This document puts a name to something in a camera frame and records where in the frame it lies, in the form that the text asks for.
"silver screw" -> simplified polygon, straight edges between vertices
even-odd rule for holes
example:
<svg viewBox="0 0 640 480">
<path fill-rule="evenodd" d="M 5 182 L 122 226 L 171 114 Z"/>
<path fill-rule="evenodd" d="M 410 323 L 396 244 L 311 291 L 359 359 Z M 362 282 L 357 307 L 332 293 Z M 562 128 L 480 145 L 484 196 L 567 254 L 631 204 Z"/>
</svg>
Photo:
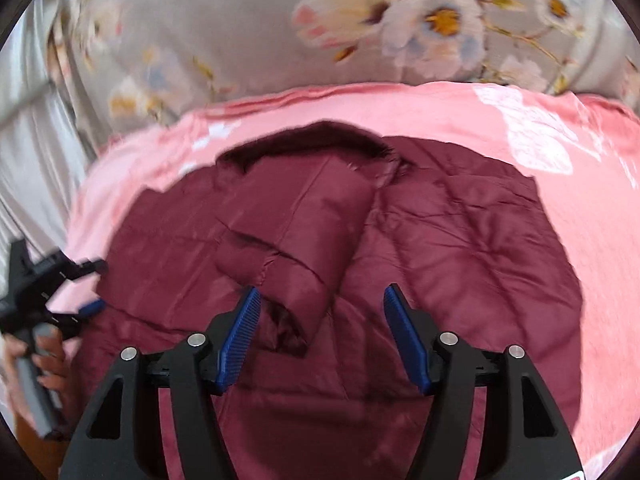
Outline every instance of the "silver screw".
<svg viewBox="0 0 640 480">
<path fill-rule="evenodd" d="M 120 352 L 120 357 L 125 361 L 131 361 L 136 355 L 138 355 L 138 351 L 133 346 L 126 347 Z"/>
<path fill-rule="evenodd" d="M 443 332 L 440 334 L 440 341 L 448 346 L 453 346 L 458 342 L 458 336 L 453 332 Z"/>
<path fill-rule="evenodd" d="M 204 344 L 206 340 L 207 336 L 204 334 L 191 334 L 187 339 L 187 343 L 189 343 L 189 346 L 200 346 Z"/>
<path fill-rule="evenodd" d="M 522 359 L 524 357 L 524 348 L 518 345 L 511 345 L 509 347 L 509 354 L 516 359 Z"/>
</svg>

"quilted fabric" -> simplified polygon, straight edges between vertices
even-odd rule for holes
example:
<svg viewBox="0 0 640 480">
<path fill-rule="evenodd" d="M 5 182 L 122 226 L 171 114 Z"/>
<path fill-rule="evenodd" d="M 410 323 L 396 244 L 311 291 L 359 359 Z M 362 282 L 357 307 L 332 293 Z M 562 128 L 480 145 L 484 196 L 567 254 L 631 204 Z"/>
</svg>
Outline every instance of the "quilted fabric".
<svg viewBox="0 0 640 480">
<path fill-rule="evenodd" d="M 239 383 L 214 402 L 241 479 L 404 478 L 430 400 L 386 326 L 391 282 L 474 346 L 523 346 L 570 427 L 577 419 L 578 279 L 534 180 L 461 146 L 328 122 L 264 137 L 165 193 L 144 191 L 107 260 L 98 293 L 109 307 L 77 357 L 86 395 L 123 346 L 168 348 L 231 310 L 242 285 L 260 290 Z"/>
</svg>

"metal bolt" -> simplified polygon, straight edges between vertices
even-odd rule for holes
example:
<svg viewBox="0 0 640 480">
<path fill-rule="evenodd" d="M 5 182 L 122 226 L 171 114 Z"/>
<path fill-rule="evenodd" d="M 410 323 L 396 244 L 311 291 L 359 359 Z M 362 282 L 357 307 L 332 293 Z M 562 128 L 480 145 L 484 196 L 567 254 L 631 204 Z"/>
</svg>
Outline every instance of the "metal bolt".
<svg viewBox="0 0 640 480">
<path fill-rule="evenodd" d="M 124 361 L 131 361 L 136 355 L 138 355 L 138 351 L 133 348 L 133 346 L 126 347 L 120 352 L 120 357 L 122 357 Z"/>
<path fill-rule="evenodd" d="M 187 343 L 189 343 L 189 346 L 200 346 L 204 344 L 206 340 L 207 336 L 204 334 L 191 334 L 187 339 Z"/>
<path fill-rule="evenodd" d="M 440 334 L 440 341 L 448 346 L 453 346 L 458 342 L 458 336 L 453 332 L 443 332 Z"/>
<path fill-rule="evenodd" d="M 518 345 L 511 345 L 509 347 L 509 354 L 516 359 L 522 359 L 524 357 L 524 348 Z"/>
</svg>

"blue rubber pad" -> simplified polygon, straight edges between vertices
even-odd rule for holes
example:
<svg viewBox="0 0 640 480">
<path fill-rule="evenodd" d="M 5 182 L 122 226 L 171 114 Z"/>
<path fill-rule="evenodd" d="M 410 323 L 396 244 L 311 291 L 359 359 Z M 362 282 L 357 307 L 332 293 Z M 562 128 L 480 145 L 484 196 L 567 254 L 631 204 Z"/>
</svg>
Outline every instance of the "blue rubber pad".
<svg viewBox="0 0 640 480">
<path fill-rule="evenodd" d="M 420 393 L 427 394 L 431 389 L 431 380 L 428 375 L 429 354 L 422 345 L 400 298 L 391 286 L 385 289 L 383 304 L 386 323 L 396 340 L 404 370 L 409 380 L 418 386 Z"/>
<path fill-rule="evenodd" d="M 218 353 L 216 386 L 221 393 L 238 380 L 240 368 L 242 368 L 251 340 L 254 338 L 259 317 L 260 294 L 256 288 L 252 288 Z"/>
</svg>

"gray handle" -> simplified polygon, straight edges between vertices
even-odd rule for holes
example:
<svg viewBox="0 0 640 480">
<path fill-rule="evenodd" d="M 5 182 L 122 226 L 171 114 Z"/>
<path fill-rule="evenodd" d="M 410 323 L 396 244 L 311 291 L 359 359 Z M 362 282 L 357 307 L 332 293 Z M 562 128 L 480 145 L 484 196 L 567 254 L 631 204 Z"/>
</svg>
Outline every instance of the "gray handle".
<svg viewBox="0 0 640 480">
<path fill-rule="evenodd" d="M 52 326 L 41 323 L 33 330 L 33 339 L 38 336 L 49 336 Z M 48 352 L 36 345 L 36 353 L 48 355 Z M 47 390 L 37 378 L 44 375 L 31 360 L 31 356 L 17 358 L 15 367 L 24 399 L 33 416 L 36 433 L 46 440 L 59 440 L 64 435 L 65 419 L 62 415 L 62 402 L 57 392 Z"/>
</svg>

